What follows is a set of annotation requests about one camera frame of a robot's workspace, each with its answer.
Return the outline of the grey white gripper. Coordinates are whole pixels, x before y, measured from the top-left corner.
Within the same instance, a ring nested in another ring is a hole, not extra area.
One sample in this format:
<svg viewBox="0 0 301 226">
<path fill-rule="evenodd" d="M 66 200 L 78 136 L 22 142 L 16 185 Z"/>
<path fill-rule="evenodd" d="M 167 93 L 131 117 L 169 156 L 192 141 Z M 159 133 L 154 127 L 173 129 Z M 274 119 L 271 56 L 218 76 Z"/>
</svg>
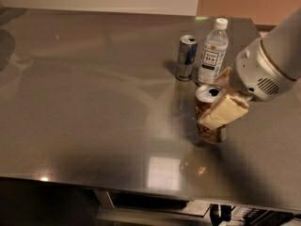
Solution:
<svg viewBox="0 0 301 226">
<path fill-rule="evenodd" d="M 271 101 L 292 89 L 295 80 L 268 56 L 262 39 L 255 39 L 237 55 L 231 69 L 227 67 L 215 78 L 214 84 L 224 89 L 231 85 L 255 100 Z M 205 110 L 198 123 L 214 130 L 243 117 L 248 109 L 248 97 L 227 93 Z"/>
</svg>

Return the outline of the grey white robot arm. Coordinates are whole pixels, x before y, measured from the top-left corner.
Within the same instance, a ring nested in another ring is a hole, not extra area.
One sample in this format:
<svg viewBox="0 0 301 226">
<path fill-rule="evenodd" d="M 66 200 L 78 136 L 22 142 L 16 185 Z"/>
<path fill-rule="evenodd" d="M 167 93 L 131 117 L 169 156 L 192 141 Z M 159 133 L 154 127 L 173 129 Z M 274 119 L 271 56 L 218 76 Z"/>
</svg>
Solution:
<svg viewBox="0 0 301 226">
<path fill-rule="evenodd" d="M 271 101 L 301 78 L 301 8 L 253 40 L 215 79 L 222 88 L 198 123 L 213 130 L 244 116 L 249 102 Z"/>
</svg>

